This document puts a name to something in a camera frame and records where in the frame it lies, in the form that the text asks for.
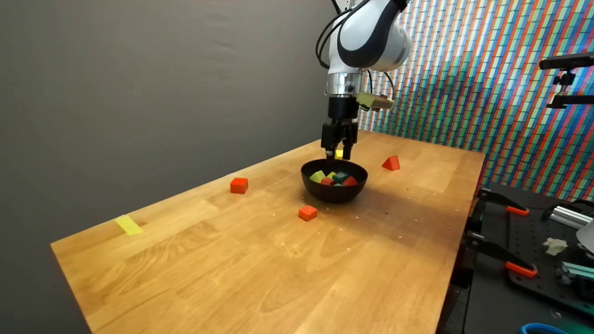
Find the red block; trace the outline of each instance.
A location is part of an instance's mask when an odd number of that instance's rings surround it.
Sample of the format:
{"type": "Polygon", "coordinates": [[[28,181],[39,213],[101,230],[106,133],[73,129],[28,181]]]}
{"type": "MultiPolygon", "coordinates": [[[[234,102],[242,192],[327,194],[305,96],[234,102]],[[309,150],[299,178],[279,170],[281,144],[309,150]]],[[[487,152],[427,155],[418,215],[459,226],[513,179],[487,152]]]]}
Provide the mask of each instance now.
{"type": "Polygon", "coordinates": [[[318,207],[314,207],[314,205],[303,205],[303,207],[299,209],[299,217],[301,217],[303,220],[312,220],[314,217],[318,217],[318,207]]]}
{"type": "Polygon", "coordinates": [[[232,191],[232,192],[245,192],[247,187],[249,187],[249,179],[247,179],[247,178],[234,178],[234,179],[231,181],[231,191],[232,191]]]}
{"type": "Polygon", "coordinates": [[[333,185],[333,181],[334,181],[333,178],[323,178],[322,179],[323,185],[333,185]]]}
{"type": "Polygon", "coordinates": [[[388,155],[388,159],[383,163],[385,168],[398,170],[401,168],[401,161],[398,155],[388,155]]]}
{"type": "Polygon", "coordinates": [[[349,176],[346,181],[342,181],[342,185],[353,187],[353,185],[357,185],[357,178],[349,176]]]}

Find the wooden tabletop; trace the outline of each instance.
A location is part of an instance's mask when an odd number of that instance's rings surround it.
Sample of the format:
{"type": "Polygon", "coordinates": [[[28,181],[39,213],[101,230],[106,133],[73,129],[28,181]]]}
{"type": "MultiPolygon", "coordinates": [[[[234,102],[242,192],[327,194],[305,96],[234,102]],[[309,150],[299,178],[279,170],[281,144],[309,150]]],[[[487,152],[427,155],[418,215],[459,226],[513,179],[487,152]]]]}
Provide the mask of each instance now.
{"type": "Polygon", "coordinates": [[[435,332],[485,155],[360,131],[370,179],[346,205],[305,192],[320,157],[314,140],[54,241],[91,330],[435,332]]]}

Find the black bowl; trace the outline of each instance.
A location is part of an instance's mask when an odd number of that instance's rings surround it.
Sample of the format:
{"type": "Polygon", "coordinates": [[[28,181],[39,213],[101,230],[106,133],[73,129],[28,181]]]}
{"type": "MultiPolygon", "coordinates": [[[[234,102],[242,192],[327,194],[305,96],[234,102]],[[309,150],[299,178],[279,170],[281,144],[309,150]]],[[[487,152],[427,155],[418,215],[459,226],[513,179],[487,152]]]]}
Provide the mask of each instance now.
{"type": "Polygon", "coordinates": [[[344,204],[351,202],[366,185],[368,170],[357,163],[346,159],[314,159],[301,166],[301,178],[310,194],[323,202],[344,204]],[[347,172],[355,176],[357,185],[323,185],[310,179],[316,170],[329,172],[347,172]]]}

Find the white robot link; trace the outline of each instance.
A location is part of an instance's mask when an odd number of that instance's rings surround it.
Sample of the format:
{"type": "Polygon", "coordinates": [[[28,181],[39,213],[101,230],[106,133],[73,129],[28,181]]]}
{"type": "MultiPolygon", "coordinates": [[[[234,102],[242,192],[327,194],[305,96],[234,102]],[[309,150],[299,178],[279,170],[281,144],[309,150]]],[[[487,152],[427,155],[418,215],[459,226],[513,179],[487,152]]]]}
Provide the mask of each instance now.
{"type": "Polygon", "coordinates": [[[322,31],[316,42],[316,55],[329,70],[329,116],[323,124],[322,146],[327,159],[336,157],[342,142],[342,159],[351,159],[351,148],[357,142],[357,92],[359,77],[366,68],[394,70],[405,63],[411,53],[411,38],[398,24],[409,0],[355,0],[342,7],[334,0],[338,16],[322,31]]]}

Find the yellow object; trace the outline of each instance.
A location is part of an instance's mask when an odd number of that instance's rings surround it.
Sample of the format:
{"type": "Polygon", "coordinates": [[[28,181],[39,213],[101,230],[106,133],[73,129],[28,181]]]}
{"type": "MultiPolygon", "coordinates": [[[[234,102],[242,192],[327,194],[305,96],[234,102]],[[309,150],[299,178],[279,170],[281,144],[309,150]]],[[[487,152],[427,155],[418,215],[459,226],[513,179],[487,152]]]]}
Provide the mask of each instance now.
{"type": "Polygon", "coordinates": [[[359,92],[357,94],[357,102],[366,105],[366,107],[372,107],[375,98],[377,98],[377,94],[372,94],[372,92],[359,92]]]}
{"type": "Polygon", "coordinates": [[[318,170],[310,176],[312,181],[316,183],[322,183],[322,179],[325,178],[327,174],[323,170],[318,170]]]}
{"type": "Polygon", "coordinates": [[[145,230],[141,226],[138,226],[134,222],[132,217],[128,215],[123,215],[123,217],[117,217],[115,222],[128,233],[128,235],[140,235],[143,233],[145,230]]]}

